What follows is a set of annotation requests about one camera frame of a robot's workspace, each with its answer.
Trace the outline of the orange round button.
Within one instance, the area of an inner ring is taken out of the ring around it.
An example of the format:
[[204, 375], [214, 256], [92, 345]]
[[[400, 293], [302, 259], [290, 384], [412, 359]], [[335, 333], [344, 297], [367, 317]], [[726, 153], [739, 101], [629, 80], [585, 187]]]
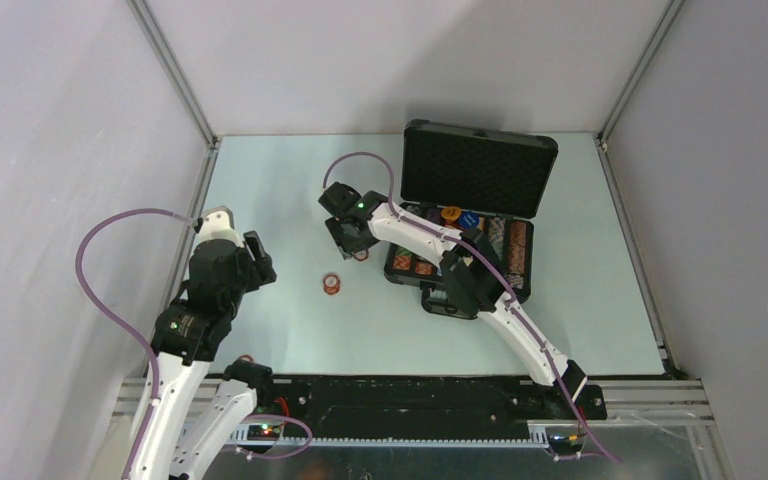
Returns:
[[447, 206], [441, 209], [440, 215], [445, 222], [454, 223], [462, 215], [462, 209], [456, 206]]

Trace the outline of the blue round dealer button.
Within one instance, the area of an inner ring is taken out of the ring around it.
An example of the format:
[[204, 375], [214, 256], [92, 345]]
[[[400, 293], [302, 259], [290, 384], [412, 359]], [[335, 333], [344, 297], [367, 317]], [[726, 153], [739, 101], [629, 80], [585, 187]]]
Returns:
[[481, 226], [481, 221], [481, 217], [475, 212], [462, 211], [457, 223], [462, 229], [467, 230], [471, 228], [479, 228]]

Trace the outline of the black poker set case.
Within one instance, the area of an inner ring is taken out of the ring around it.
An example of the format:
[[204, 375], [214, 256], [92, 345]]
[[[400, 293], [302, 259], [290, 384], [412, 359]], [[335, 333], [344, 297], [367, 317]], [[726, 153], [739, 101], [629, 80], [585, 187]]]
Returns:
[[486, 236], [487, 221], [504, 218], [504, 259], [498, 269], [506, 280], [509, 223], [527, 224], [525, 287], [513, 288], [519, 302], [526, 302], [532, 292], [532, 220], [559, 154], [556, 140], [423, 119], [410, 121], [403, 139], [402, 208], [457, 230], [464, 229], [457, 222], [445, 222], [441, 209], [456, 206], [475, 212], [482, 219], [478, 229]]

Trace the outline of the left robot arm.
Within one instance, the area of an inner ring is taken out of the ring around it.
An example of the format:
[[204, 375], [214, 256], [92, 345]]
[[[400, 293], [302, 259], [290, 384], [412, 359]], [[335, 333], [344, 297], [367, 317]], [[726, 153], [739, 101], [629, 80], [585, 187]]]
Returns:
[[254, 231], [223, 230], [197, 237], [188, 276], [156, 321], [150, 346], [159, 372], [139, 404], [142, 423], [126, 479], [200, 479], [230, 434], [247, 416], [264, 416], [276, 403], [270, 368], [237, 360], [212, 403], [190, 427], [192, 401], [219, 346], [231, 331], [244, 294], [276, 281], [272, 258]]

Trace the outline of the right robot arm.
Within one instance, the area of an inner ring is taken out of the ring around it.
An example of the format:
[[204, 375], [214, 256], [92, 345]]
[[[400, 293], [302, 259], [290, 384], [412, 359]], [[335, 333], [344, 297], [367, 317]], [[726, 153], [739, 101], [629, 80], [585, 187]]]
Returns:
[[587, 374], [526, 314], [483, 232], [434, 224], [383, 194], [361, 195], [339, 182], [326, 187], [318, 203], [329, 214], [325, 225], [343, 257], [389, 242], [432, 263], [449, 301], [490, 325], [524, 362], [531, 379], [545, 386], [541, 402], [548, 414], [566, 418], [580, 407]]

